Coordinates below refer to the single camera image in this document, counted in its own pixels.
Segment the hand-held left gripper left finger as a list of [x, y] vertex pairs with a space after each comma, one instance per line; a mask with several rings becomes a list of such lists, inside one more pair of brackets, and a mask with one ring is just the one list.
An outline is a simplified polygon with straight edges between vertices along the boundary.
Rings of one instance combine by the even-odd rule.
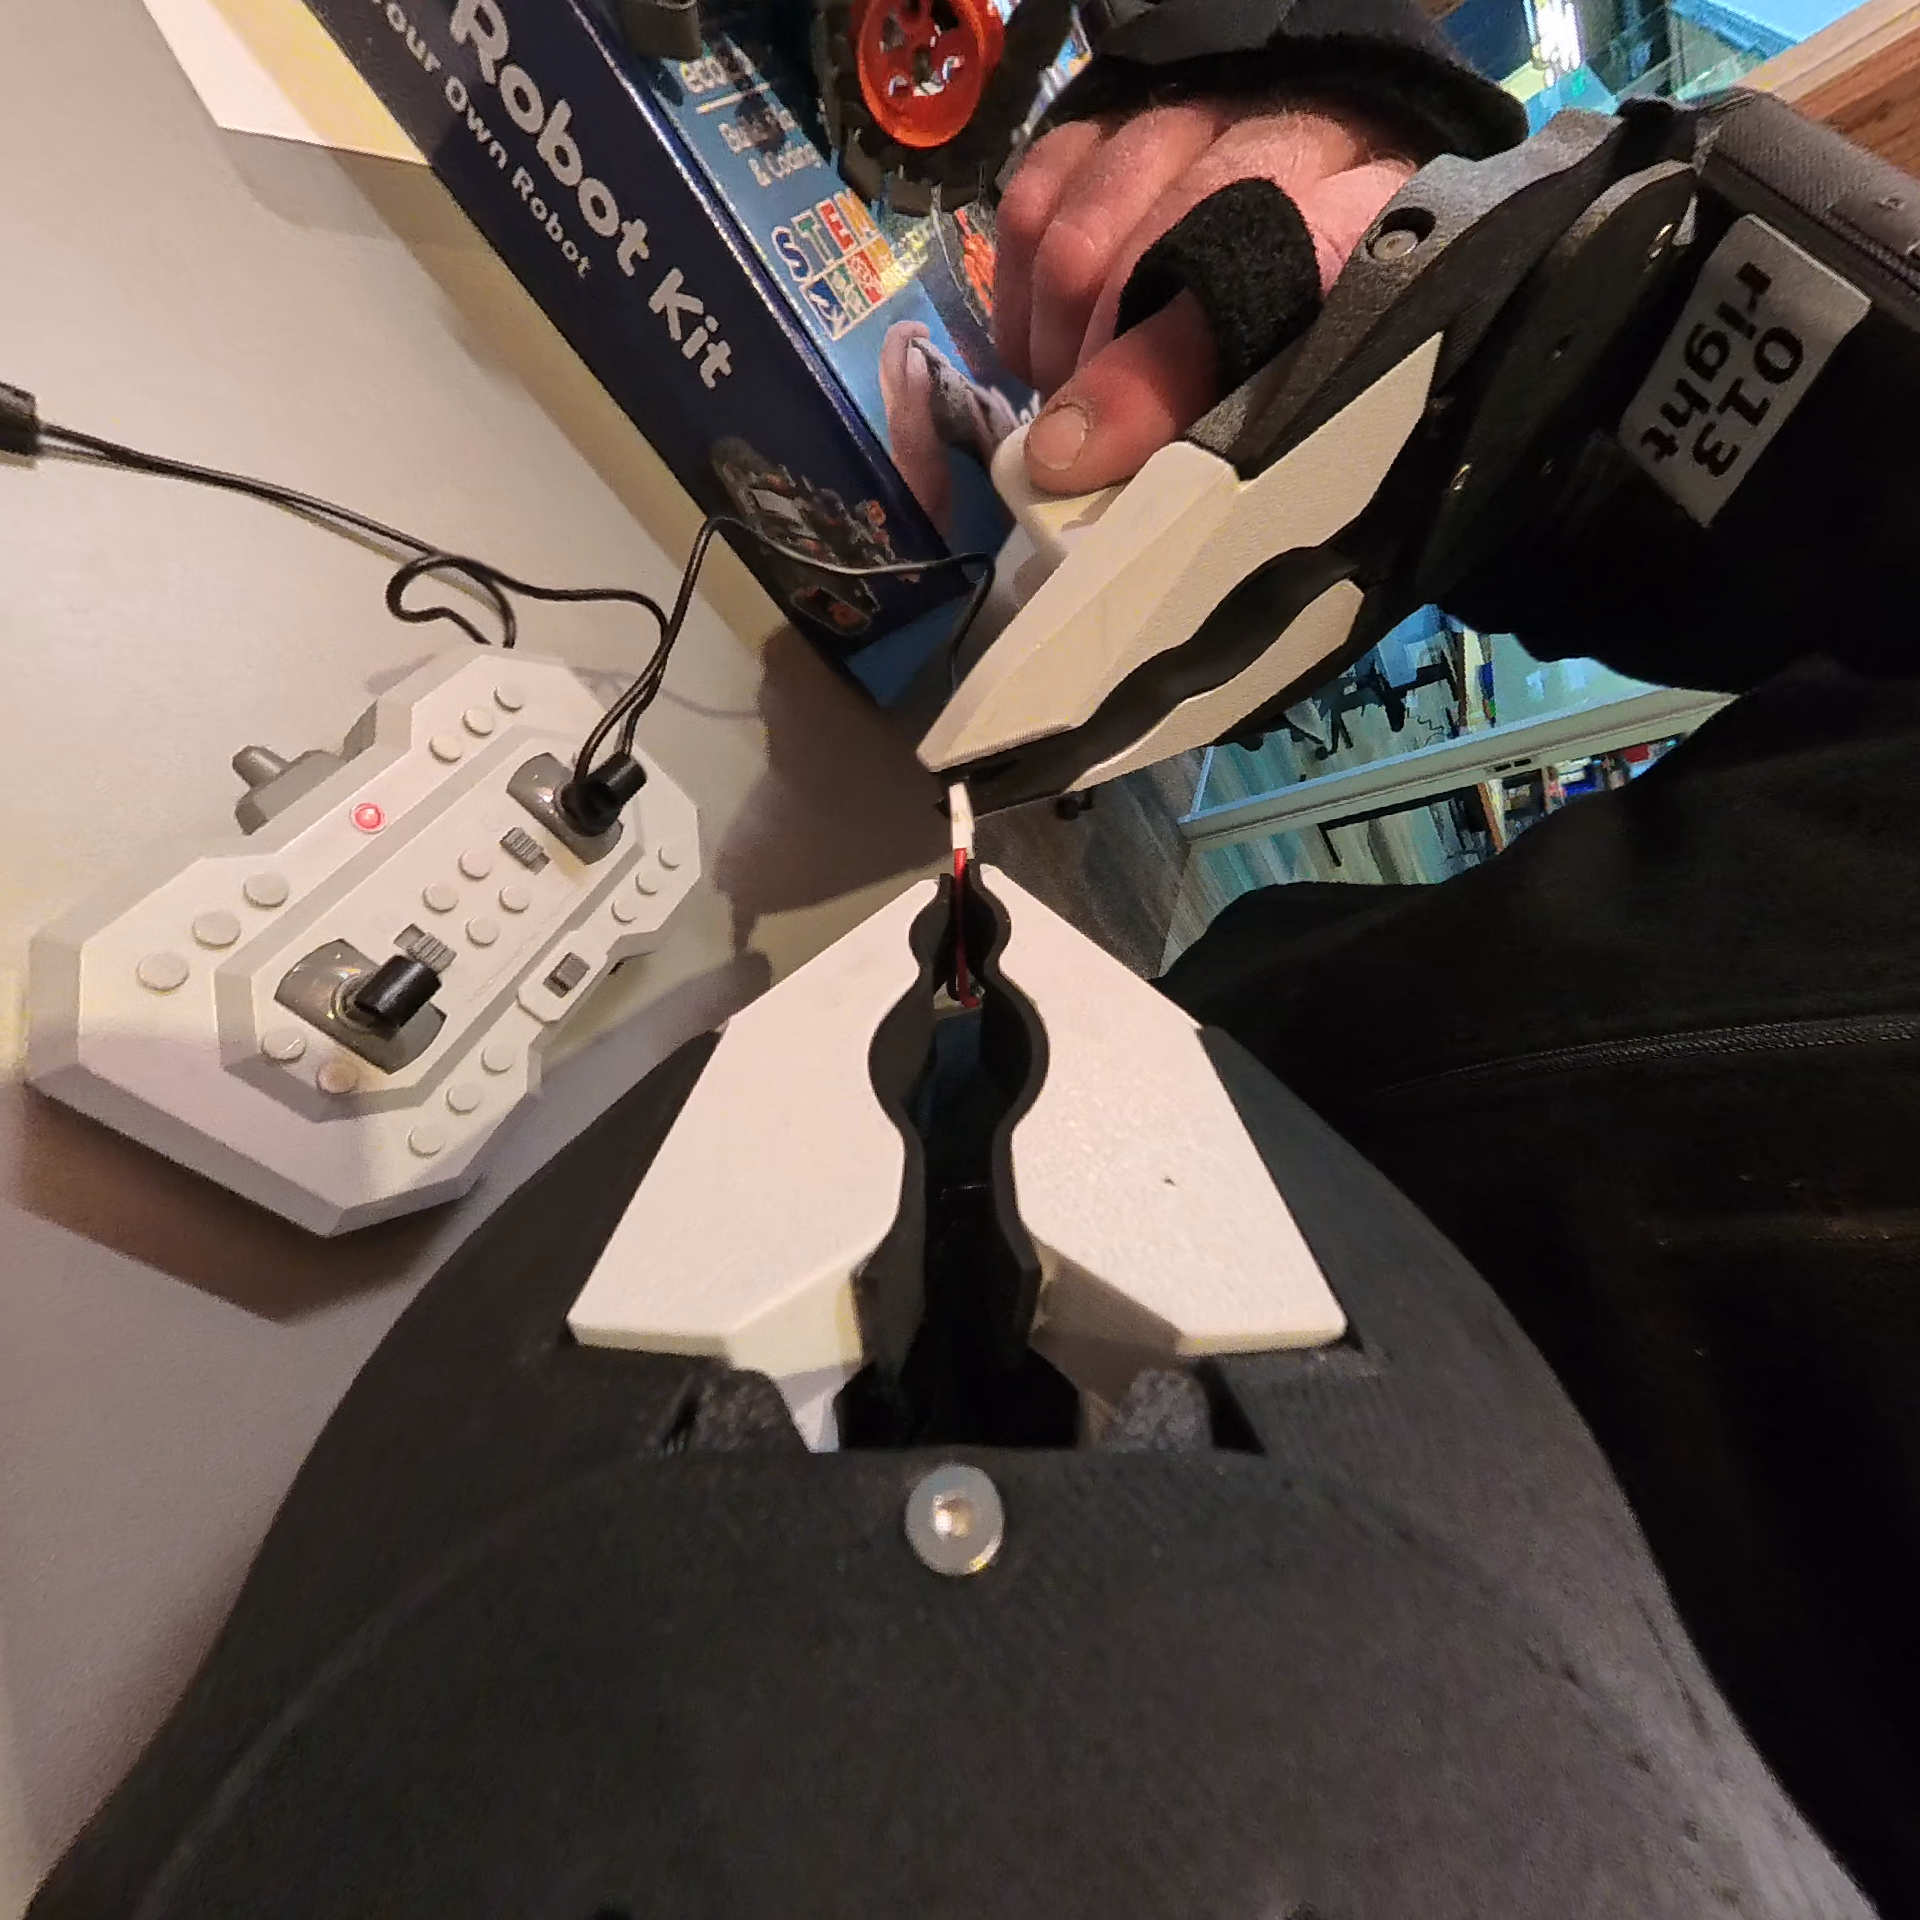
[[915, 990], [934, 882], [742, 1004], [687, 1089], [567, 1328], [589, 1347], [706, 1354], [778, 1380], [805, 1449], [869, 1361], [860, 1266], [904, 1203], [874, 1098], [879, 1018]]

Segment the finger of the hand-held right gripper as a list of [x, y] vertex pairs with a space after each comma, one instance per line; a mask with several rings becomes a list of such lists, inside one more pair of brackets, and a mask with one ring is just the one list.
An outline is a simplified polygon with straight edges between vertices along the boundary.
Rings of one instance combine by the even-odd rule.
[[1360, 622], [1354, 577], [1250, 577], [1197, 640], [1131, 670], [1084, 723], [973, 757], [979, 811], [1101, 788], [1172, 753], [1250, 729], [1319, 677]]
[[1131, 670], [1197, 640], [1255, 566], [1333, 541], [1404, 449], [1439, 345], [1439, 329], [1420, 345], [1255, 481], [1197, 438], [1163, 448], [979, 656], [918, 737], [918, 763], [963, 773], [1084, 723]]

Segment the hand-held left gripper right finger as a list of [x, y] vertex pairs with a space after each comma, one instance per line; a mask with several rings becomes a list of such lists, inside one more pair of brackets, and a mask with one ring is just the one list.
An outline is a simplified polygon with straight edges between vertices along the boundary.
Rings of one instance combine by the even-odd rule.
[[999, 867], [992, 964], [1048, 1026], [1038, 1098], [1011, 1128], [1019, 1222], [1038, 1252], [1027, 1342], [1116, 1418], [1144, 1373], [1333, 1347], [1319, 1273], [1208, 1026]]

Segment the red wire white connector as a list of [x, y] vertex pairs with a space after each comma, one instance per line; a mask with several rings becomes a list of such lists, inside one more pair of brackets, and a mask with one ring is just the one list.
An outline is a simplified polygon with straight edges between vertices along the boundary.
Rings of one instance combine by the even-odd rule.
[[947, 781], [947, 1002], [963, 1011], [986, 1004], [979, 962], [992, 955], [992, 908], [979, 886], [979, 811], [973, 788]]

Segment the black orange tracked toy robot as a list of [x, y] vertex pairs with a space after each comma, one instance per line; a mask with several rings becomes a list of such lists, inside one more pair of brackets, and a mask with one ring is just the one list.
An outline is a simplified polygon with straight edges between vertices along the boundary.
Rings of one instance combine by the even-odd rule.
[[992, 189], [1038, 112], [1072, 0], [823, 0], [811, 78], [842, 174], [904, 218]]

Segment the person's right hand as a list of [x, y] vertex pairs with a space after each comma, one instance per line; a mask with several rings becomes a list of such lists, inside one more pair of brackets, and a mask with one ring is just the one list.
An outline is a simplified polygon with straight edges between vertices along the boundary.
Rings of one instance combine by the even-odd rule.
[[1136, 257], [1208, 192], [1274, 184], [1333, 286], [1410, 169], [1404, 132], [1280, 92], [1048, 132], [992, 218], [992, 346], [1048, 397], [1022, 438], [1027, 483], [1122, 483], [1222, 397], [1212, 322], [1189, 290], [1128, 329], [1116, 322]]

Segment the blue robot kit box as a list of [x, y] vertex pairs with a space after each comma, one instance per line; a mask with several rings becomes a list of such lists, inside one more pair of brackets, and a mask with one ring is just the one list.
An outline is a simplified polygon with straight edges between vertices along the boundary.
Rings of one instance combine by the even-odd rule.
[[786, 619], [879, 707], [947, 645], [1037, 393], [992, 356], [992, 189], [842, 174], [811, 0], [316, 0], [462, 218]]

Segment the white paper sheet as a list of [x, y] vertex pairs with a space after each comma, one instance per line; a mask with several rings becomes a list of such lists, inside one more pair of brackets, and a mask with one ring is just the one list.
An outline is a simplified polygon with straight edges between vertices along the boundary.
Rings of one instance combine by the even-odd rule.
[[306, 0], [151, 0], [213, 128], [429, 166]]

